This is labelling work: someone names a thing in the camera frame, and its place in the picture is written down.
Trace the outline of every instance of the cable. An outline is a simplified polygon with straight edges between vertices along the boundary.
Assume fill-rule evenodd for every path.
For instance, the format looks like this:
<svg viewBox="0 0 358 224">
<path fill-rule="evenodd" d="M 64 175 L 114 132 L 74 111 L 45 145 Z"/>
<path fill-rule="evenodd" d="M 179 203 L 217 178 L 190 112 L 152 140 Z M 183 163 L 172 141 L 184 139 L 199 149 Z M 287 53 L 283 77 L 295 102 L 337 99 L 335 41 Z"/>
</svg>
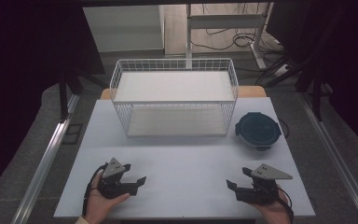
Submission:
<svg viewBox="0 0 358 224">
<path fill-rule="evenodd" d="M 234 14 L 234 12 L 237 10 L 238 10 L 238 14 L 240 14 L 240 3 L 237 3 L 237 6 L 234 8 L 234 10 L 231 12 L 231 14 Z"/>
<path fill-rule="evenodd" d="M 295 217 L 295 213 L 293 212 L 293 209 L 292 209 L 292 206 L 290 205 L 287 205 L 287 203 L 282 200 L 280 197 L 276 197 L 275 196 L 275 200 L 281 204 L 281 206 L 284 207 L 284 209 L 286 209 L 286 212 L 287 212 L 287 215 L 289 216 L 289 219 L 290 219 L 290 223 L 293 224 L 293 219 Z"/>
<path fill-rule="evenodd" d="M 279 190 L 281 190 L 285 195 L 286 195 L 286 197 L 287 197 L 287 200 L 289 200 L 289 203 L 290 203 L 290 207 L 292 207 L 292 199 L 290 198 L 290 196 L 289 196 L 289 194 L 288 193 L 286 193 L 286 191 L 284 191 L 283 189 L 281 189 L 281 188 L 278 188 Z"/>
<path fill-rule="evenodd" d="M 91 191 L 91 185 L 92 185 L 92 181 L 94 180 L 95 176 L 100 172 L 100 170 L 104 170 L 107 167 L 107 163 L 105 163 L 104 165 L 98 167 L 98 169 L 94 172 L 94 174 L 92 175 L 91 180 L 89 181 L 87 188 L 86 188 L 86 192 L 84 193 L 84 198 L 83 198 L 83 212 L 82 212 L 82 216 L 86 215 L 87 212 L 87 203 L 89 201 L 89 195 L 90 195 L 90 191 Z"/>
<path fill-rule="evenodd" d="M 208 29 L 205 29 L 205 31 L 206 31 L 206 33 L 207 33 L 208 35 L 220 34 L 220 33 L 223 33 L 223 32 L 225 32 L 225 31 L 227 31 L 227 30 L 230 30 L 230 29 L 227 28 L 227 29 L 224 29 L 224 30 L 216 31 L 216 32 L 214 32 L 214 33 L 209 33 L 209 32 L 208 32 Z"/>
<path fill-rule="evenodd" d="M 216 48 L 212 48 L 212 47 L 209 47 L 209 46 L 205 46 L 205 45 L 199 45 L 199 44 L 195 44 L 193 43 L 193 41 L 190 41 L 190 43 L 194 46 L 197 46 L 197 47 L 203 47 L 203 48 L 207 48 L 207 49 L 216 49 Z M 228 47 L 225 47 L 225 48 L 222 48 L 222 49 L 216 49 L 216 50 L 225 50 L 225 49 L 229 49 L 231 46 L 234 45 L 234 42 L 231 43 Z"/>
<path fill-rule="evenodd" d="M 237 69 L 237 70 L 243 70 L 243 71 L 248 71 L 248 72 L 263 72 L 264 74 L 266 74 L 267 72 L 270 72 L 270 71 L 272 71 L 272 70 L 277 69 L 277 65 L 274 65 L 274 64 L 275 64 L 275 63 L 278 63 L 279 60 L 276 61 L 276 62 L 273 62 L 273 64 L 272 64 L 268 69 L 265 69 L 265 70 L 252 70 L 252 69 L 241 68 L 241 67 L 235 67 L 235 69 Z"/>
<path fill-rule="evenodd" d="M 238 40 L 240 39 L 244 39 L 244 40 L 247 40 L 248 43 L 244 44 L 244 45 L 241 45 L 239 43 L 237 43 Z M 232 37 L 232 42 L 235 44 L 235 46 L 239 47 L 239 48 L 245 48 L 245 47 L 248 47 L 252 44 L 252 42 L 255 41 L 253 38 L 249 37 L 248 35 L 245 35 L 245 34 L 242 34 L 242 33 L 239 33 L 239 34 L 235 34 L 233 37 Z"/>
<path fill-rule="evenodd" d="M 289 59 L 286 57 L 286 55 L 283 55 L 278 61 L 276 61 L 275 63 L 273 63 L 269 69 L 263 73 L 260 78 L 257 79 L 257 81 L 255 82 L 256 86 L 262 86 L 260 84 L 260 82 L 265 78 L 268 77 L 272 74 L 274 74 L 283 64 L 285 64 Z"/>
<path fill-rule="evenodd" d="M 264 45 L 264 47 L 263 46 L 258 46 L 259 47 L 259 49 L 260 49 L 260 51 L 265 51 L 265 52 L 276 52 L 276 53 L 284 53 L 284 50 L 276 50 L 276 49 L 270 49 L 268 46 L 267 46 L 267 44 L 266 44 L 266 42 L 264 42 L 264 39 L 263 38 L 260 38 L 260 40 L 261 40 L 261 43 L 263 43 L 263 45 Z"/>
<path fill-rule="evenodd" d="M 206 9 L 208 12 L 209 12 L 209 14 L 211 14 L 211 12 L 209 11 L 209 9 L 206 7 L 206 4 L 202 4 L 202 13 L 203 14 L 205 14 L 205 10 L 204 9 Z"/>
<path fill-rule="evenodd" d="M 280 118 L 278 118 L 278 121 L 280 121 L 280 122 L 284 125 L 284 127 L 286 127 L 287 133 L 284 135 L 284 138 L 288 138 L 288 137 L 289 137 L 289 134 L 290 134 L 290 132 L 289 132 L 289 125 L 287 125 L 287 123 L 284 122 L 284 121 L 283 121 L 282 119 L 280 119 Z"/>
<path fill-rule="evenodd" d="M 247 5 L 247 3 L 244 3 L 243 4 L 243 9 L 242 9 L 242 14 L 245 14 L 244 12 L 245 12 L 245 9 L 246 9 L 246 14 L 248 13 L 248 5 Z"/>
</svg>

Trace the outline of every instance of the wire rack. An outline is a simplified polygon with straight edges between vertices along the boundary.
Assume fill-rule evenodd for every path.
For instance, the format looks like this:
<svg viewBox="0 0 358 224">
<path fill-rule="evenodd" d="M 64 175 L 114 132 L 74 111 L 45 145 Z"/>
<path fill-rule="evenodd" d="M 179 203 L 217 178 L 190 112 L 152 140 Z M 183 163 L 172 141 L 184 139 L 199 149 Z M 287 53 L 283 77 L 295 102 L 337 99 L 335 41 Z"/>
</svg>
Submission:
<svg viewBox="0 0 358 224">
<path fill-rule="evenodd" d="M 127 136 L 225 136 L 238 81 L 230 59 L 119 60 L 110 95 Z"/>
</svg>

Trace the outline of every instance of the white table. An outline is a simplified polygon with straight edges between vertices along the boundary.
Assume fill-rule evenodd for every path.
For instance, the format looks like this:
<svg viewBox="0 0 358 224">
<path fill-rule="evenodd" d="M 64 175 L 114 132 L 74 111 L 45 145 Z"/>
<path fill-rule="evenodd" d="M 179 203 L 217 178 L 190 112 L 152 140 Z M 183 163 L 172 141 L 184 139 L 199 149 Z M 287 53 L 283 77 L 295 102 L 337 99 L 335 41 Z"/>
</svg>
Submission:
<svg viewBox="0 0 358 224">
<path fill-rule="evenodd" d="M 314 216 L 289 147 L 283 136 L 268 151 L 247 147 L 234 126 L 248 112 L 261 112 L 278 121 L 268 97 L 239 98 L 226 137 L 129 138 L 111 101 L 97 101 L 76 156 L 55 217 L 81 215 L 83 195 L 94 171 L 111 158 L 131 164 L 122 182 L 147 176 L 136 196 L 117 206 L 111 218 L 257 218 L 252 206 L 238 202 L 226 179 L 252 188 L 252 170 L 262 163 L 292 175 L 277 180 L 293 201 L 295 216 Z"/>
</svg>

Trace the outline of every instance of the wall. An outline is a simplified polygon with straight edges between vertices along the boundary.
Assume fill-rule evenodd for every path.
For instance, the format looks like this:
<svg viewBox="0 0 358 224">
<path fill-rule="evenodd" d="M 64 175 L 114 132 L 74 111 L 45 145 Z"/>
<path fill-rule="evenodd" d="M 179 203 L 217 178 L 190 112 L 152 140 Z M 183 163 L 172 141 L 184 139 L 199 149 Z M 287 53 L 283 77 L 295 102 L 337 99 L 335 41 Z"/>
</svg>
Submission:
<svg viewBox="0 0 358 224">
<path fill-rule="evenodd" d="M 163 49 L 159 6 L 83 10 L 99 52 Z"/>
</svg>

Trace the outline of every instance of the gray carpet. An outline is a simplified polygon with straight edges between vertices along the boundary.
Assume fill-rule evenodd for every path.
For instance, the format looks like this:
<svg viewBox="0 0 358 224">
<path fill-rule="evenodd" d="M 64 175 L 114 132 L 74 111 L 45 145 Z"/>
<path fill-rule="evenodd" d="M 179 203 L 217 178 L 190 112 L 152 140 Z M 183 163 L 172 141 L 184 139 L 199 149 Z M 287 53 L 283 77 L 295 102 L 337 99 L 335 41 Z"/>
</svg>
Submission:
<svg viewBox="0 0 358 224">
<path fill-rule="evenodd" d="M 139 53 L 136 55 L 128 54 L 125 58 L 144 57 Z M 208 55 L 194 55 L 194 57 L 199 56 L 207 57 Z M 148 54 L 146 57 L 161 58 L 163 56 Z M 221 57 L 232 58 L 236 67 L 257 69 L 251 53 L 224 54 Z M 106 75 L 96 77 L 108 83 L 116 60 L 119 58 L 122 58 L 122 55 L 103 55 Z M 237 72 L 241 85 L 254 85 L 260 74 L 244 70 Z M 289 134 L 287 142 L 316 213 L 316 217 L 296 217 L 295 223 L 358 223 L 358 210 L 326 153 L 319 135 L 315 132 L 300 102 L 299 94 L 295 91 L 296 79 L 297 77 L 291 77 L 276 87 L 266 89 L 278 117 L 288 125 L 288 129 L 286 129 L 281 123 L 285 133 Z M 75 222 L 74 219 L 54 218 L 53 214 L 72 169 L 81 139 L 87 129 L 95 101 L 99 99 L 102 92 L 102 88 L 84 78 L 81 78 L 81 82 L 84 91 L 80 95 L 72 119 L 73 127 L 68 130 L 68 134 L 63 139 L 64 144 L 59 148 L 28 223 Z M 8 223 L 12 220 L 59 121 L 57 86 L 46 90 L 42 101 L 42 107 L 34 125 L 15 158 L 0 178 L 0 223 Z M 326 129 L 330 132 L 344 161 L 358 180 L 358 137 L 334 111 L 334 108 L 328 103 L 328 97 L 323 98 L 321 111 Z M 71 134 L 77 131 L 79 131 L 79 135 Z M 130 224 L 131 222 L 122 221 L 122 223 Z M 214 223 L 237 222 L 220 220 Z M 257 220 L 256 223 L 264 223 L 264 221 Z"/>
</svg>

